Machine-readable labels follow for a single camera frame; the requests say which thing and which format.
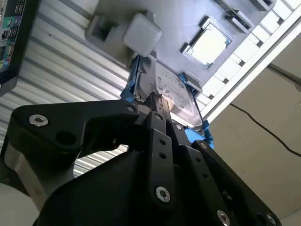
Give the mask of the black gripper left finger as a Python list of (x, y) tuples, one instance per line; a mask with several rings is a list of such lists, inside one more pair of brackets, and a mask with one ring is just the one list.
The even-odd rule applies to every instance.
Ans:
[(8, 182), (38, 209), (60, 187), (128, 152), (164, 151), (168, 103), (151, 94), (125, 100), (25, 105), (12, 112), (1, 162)]

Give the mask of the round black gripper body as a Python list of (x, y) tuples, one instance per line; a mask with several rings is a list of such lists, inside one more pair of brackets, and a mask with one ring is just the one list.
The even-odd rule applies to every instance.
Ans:
[(128, 152), (58, 188), (37, 226), (209, 226), (211, 215), (170, 152)]

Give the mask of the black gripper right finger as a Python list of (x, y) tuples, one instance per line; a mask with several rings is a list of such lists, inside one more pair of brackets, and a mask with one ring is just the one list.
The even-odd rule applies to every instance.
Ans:
[(203, 140), (191, 143), (167, 111), (174, 149), (177, 210), (169, 226), (278, 226), (280, 220)]

